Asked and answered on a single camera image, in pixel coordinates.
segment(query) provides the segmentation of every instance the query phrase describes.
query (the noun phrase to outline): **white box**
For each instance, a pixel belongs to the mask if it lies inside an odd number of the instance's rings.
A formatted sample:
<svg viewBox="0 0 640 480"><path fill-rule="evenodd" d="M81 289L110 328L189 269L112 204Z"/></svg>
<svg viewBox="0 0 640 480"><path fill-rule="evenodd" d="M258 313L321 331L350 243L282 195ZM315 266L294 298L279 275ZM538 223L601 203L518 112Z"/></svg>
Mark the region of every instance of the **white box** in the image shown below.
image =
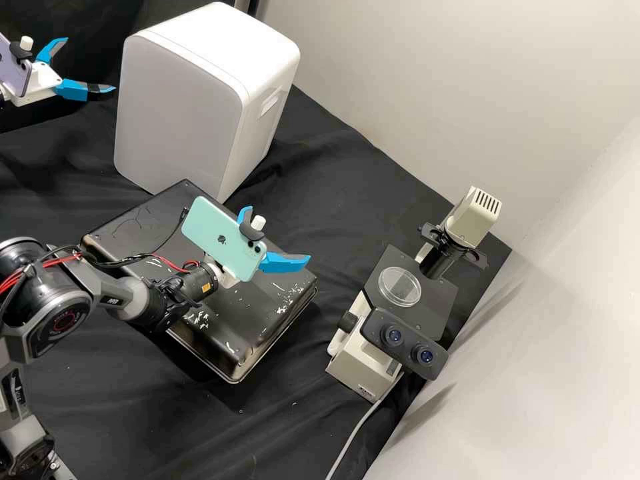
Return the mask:
<svg viewBox="0 0 640 480"><path fill-rule="evenodd" d="M299 59L224 3L128 37L115 167L151 193L188 178L223 202L267 154Z"/></svg>

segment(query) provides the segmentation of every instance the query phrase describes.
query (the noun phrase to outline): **white smartphone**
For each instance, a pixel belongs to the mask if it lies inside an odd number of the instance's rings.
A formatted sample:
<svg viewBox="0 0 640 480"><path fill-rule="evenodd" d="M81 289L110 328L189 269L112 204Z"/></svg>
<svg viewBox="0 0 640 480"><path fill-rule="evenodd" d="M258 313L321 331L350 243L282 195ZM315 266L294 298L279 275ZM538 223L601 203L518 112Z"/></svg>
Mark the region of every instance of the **white smartphone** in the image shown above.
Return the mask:
<svg viewBox="0 0 640 480"><path fill-rule="evenodd" d="M0 33L0 82L14 97L24 97L31 77L31 62L16 60L9 50L10 44Z"/></svg>

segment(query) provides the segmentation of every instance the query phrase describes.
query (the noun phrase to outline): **robotic arm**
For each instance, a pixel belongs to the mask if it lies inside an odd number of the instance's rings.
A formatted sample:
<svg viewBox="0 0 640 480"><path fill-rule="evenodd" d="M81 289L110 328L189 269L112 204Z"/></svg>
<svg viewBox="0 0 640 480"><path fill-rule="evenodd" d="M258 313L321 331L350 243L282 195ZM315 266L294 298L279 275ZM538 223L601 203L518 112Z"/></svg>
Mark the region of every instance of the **robotic arm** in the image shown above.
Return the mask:
<svg viewBox="0 0 640 480"><path fill-rule="evenodd" d="M250 207L236 220L199 197L188 212L183 233L203 248L205 258L188 270L168 262L177 272L161 280L115 278L102 270L153 253L101 263L78 247L44 246L30 237L0 243L0 480L76 480L29 408L23 368L96 308L161 333L219 286L248 281L258 269L298 271L309 261L308 255L267 255L264 219L252 221Z"/></svg>
<svg viewBox="0 0 640 480"><path fill-rule="evenodd" d="M50 252L56 253L45 260ZM0 479L74 480L56 456L52 436L29 408L23 366L76 330L98 307L116 319L162 332L215 292L217 278L201 263L162 281L116 279L79 253L47 251L32 238L0 243L0 273L20 269L20 288L0 320Z"/></svg>
<svg viewBox="0 0 640 480"><path fill-rule="evenodd" d="M56 95L67 100L90 101L106 98L115 87L62 78L51 62L68 38L50 41L32 62L33 39L9 41L0 33L0 109L5 102L22 107Z"/></svg>

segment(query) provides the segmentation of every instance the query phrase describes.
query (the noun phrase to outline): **white backdrop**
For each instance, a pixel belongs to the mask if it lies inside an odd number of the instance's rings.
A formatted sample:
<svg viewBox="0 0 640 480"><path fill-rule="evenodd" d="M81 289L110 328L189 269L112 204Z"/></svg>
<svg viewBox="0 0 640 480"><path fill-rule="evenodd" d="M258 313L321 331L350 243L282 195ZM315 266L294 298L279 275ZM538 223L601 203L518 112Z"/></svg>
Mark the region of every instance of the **white backdrop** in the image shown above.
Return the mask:
<svg viewBox="0 0 640 480"><path fill-rule="evenodd" d="M512 253L365 480L640 474L640 119Z"/></svg>
<svg viewBox="0 0 640 480"><path fill-rule="evenodd" d="M632 0L262 0L295 84L450 201L504 202L516 247L637 111Z"/></svg>

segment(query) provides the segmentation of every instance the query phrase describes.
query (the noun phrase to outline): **cable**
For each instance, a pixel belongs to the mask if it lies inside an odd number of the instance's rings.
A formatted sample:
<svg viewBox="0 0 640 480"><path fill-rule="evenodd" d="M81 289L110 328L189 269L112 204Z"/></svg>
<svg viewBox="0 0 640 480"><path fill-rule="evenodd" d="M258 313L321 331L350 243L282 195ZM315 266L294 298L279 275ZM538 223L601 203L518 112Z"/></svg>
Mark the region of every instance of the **cable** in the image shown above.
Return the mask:
<svg viewBox="0 0 640 480"><path fill-rule="evenodd" d="M68 247L60 247L60 248L58 248L56 250L60 251L60 250L66 249L66 248L68 248ZM78 259L80 259L81 256L82 256L81 253L76 253L76 254L70 255L68 257L62 257L62 258L58 258L58 259L47 260L46 262L44 262L42 264L42 266L44 268L54 267L56 265L59 265L60 263L68 262L68 261L71 261L71 260L78 260ZM8 276L2 283L0 283L0 295L4 294L4 292L6 292L7 290L11 289L11 290L9 290L9 293L7 294L5 299L3 300L2 305L0 305L0 327L2 327L2 325L4 325L5 312L7 311L7 308L9 307L9 304L11 303L13 298L16 296L16 294L18 293L18 291L22 287L22 284L24 282L26 282L26 280L27 280L27 276L25 274L25 271L26 271L26 269L28 267L29 267L29 265L27 265L26 267L23 267L23 268L20 268L20 269L16 270L12 274L10 274L10 276Z"/></svg>
<svg viewBox="0 0 640 480"><path fill-rule="evenodd" d="M199 267L200 266L200 262L198 262L198 260L187 260L186 262L184 262L182 264L182 268L186 269L187 267Z"/></svg>
<svg viewBox="0 0 640 480"><path fill-rule="evenodd" d="M182 220L186 218L188 213L189 213L189 209L186 207L183 207L182 212L180 212L180 216L178 217L178 223L175 224L175 227L173 228L169 236L165 238L164 242L162 242L160 245L158 245L156 248L154 248L154 250L150 251L149 253L155 253L165 246L165 244L169 241L169 239L173 236L173 234L178 230L178 227L182 223Z"/></svg>
<svg viewBox="0 0 640 480"><path fill-rule="evenodd" d="M371 414L373 414L373 412L376 411L376 409L380 406L380 404L382 403L382 401L387 398L387 395L389 394L389 392L391 390L393 390L393 388L396 386L396 384L400 381L400 379L402 378L402 376L404 375L404 372L401 371L400 374L398 374L398 376L396 377L396 379L393 381L393 383L391 384L391 386L389 387L389 389L384 392L384 394L382 395L382 397L379 398L379 400L374 403L371 408L365 413L365 416L362 417L360 419L360 421L358 422L358 424L355 426L355 428L353 429L353 431L351 432L349 438L347 439L347 442L345 443L345 446L342 447L342 450L340 450L340 455L338 455L338 458L336 458L335 462L333 463L333 466L331 467L331 470L329 470L329 474L326 476L325 480L331 480L331 478L333 477L333 474L335 473L335 471L338 469L338 466L340 466L340 462L342 461L342 458L345 456L347 450L349 449L349 446L351 444L351 442L353 441L353 439L355 438L356 434L358 433L358 431L360 430L360 427L362 427L362 425L364 425L364 423L367 421L367 419L371 416Z"/></svg>
<svg viewBox="0 0 640 480"><path fill-rule="evenodd" d="M20 290L20 287L22 287L22 284L25 282L25 280L27 280L27 276L22 274L22 276L20 276L20 278L12 284L13 288L9 290L9 293L7 294L5 300L2 302L2 305L0 305L0 327L4 325L4 317L5 312L7 311L7 307L11 303L11 300L13 300L13 298L15 297L15 294L18 293L18 290Z"/></svg>
<svg viewBox="0 0 640 480"><path fill-rule="evenodd" d="M166 245L166 243L170 240L170 238L175 234L175 232L178 230L178 228L180 227L180 225L182 224L183 220L186 218L187 214L189 213L189 209L184 207L182 208L182 212L180 212L180 216L178 217L178 222L175 224L173 230L171 231L171 233L169 234L169 236L167 238L165 238L163 240L163 242L158 245L156 248L154 248L154 250L147 252L147 253L136 253L135 255L129 255L128 257L124 257L123 259L120 260L114 260L114 261L106 261L106 262L100 262L97 260L97 258L89 253L89 252L84 252L85 255L85 259L92 264L94 267L97 268L102 268L102 269L118 269L121 267L126 267L128 265L132 265L134 263L137 263L139 261L144 260L145 258L149 258L149 257L156 257L158 258L158 260L161 260L162 262L164 262L166 265L170 266L172 269L185 273L186 270L181 269L180 267L174 265L172 262L170 262L169 260L167 260L164 257L160 257L159 255L155 255L155 252L157 252L158 250L160 250L162 247L164 247Z"/></svg>
<svg viewBox="0 0 640 480"><path fill-rule="evenodd" d="M42 255L42 257L38 258L38 260L36 260L36 262L42 262L42 260L44 260L47 257L52 256L54 253L58 253L59 251L62 250L80 250L80 248L78 247L78 245L65 245L64 247L56 247L53 250L49 250L48 252L46 252L44 255Z"/></svg>
<svg viewBox="0 0 640 480"><path fill-rule="evenodd" d="M180 272L180 273L189 273L189 270L185 270L183 268L178 267L176 264L174 264L174 262L172 262L171 260L168 260L160 255L156 255L156 254L152 254L151 255L154 258L157 258L158 260L160 260L162 263L164 263L165 265L171 267L172 269Z"/></svg>

